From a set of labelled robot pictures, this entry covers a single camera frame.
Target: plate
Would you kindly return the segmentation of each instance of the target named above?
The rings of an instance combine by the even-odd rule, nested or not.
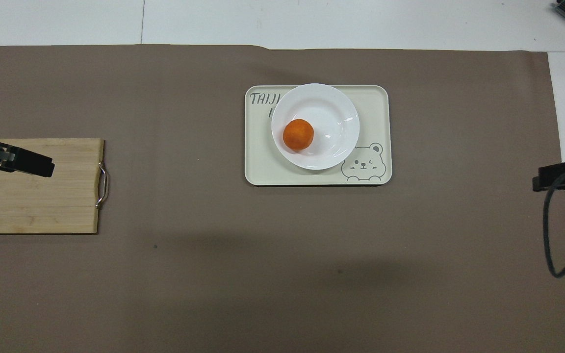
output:
[[[313,142],[294,151],[283,141],[283,131],[294,119],[304,119],[314,130]],[[309,83],[285,94],[272,115],[272,137],[280,153],[291,163],[322,170],[341,163],[359,139],[359,114],[352,101],[329,85]]]

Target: cutting board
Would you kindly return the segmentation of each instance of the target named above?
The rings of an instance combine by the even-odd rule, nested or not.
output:
[[[51,178],[0,171],[0,234],[96,233],[102,139],[0,139],[53,158]]]

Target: mandarin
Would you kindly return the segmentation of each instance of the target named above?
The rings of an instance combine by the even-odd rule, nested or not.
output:
[[[285,126],[282,140],[287,147],[294,151],[301,151],[313,142],[313,127],[303,119],[295,119]]]

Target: brown mat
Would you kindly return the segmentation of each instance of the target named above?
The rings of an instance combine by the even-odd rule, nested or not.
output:
[[[245,91],[308,82],[388,91],[389,183],[245,180]],[[0,137],[112,176],[99,234],[0,235],[0,351],[565,352],[545,53],[0,47]]]

